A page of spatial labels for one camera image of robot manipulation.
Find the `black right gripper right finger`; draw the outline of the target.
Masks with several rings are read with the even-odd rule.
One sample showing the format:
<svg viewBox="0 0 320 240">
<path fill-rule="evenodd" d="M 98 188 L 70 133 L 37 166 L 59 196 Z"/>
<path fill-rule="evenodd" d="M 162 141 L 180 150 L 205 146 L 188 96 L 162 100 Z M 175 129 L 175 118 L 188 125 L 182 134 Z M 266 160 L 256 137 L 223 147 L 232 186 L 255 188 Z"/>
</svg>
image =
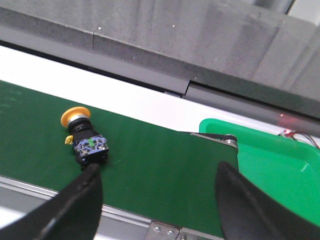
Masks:
<svg viewBox="0 0 320 240">
<path fill-rule="evenodd" d="M 218 164 L 215 199 L 226 240 L 318 240 L 319 226 L 279 204 L 229 163 Z"/>
</svg>

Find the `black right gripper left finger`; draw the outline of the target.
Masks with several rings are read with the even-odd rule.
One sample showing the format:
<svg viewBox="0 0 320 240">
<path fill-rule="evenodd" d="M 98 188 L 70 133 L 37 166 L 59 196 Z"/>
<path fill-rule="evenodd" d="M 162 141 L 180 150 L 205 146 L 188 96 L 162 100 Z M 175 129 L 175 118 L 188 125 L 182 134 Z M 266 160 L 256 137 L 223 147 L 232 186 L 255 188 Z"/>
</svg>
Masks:
<svg viewBox="0 0 320 240">
<path fill-rule="evenodd" d="M 101 167 L 93 163 L 62 189 L 0 231 L 2 240 L 92 240 L 103 205 Z"/>
</svg>

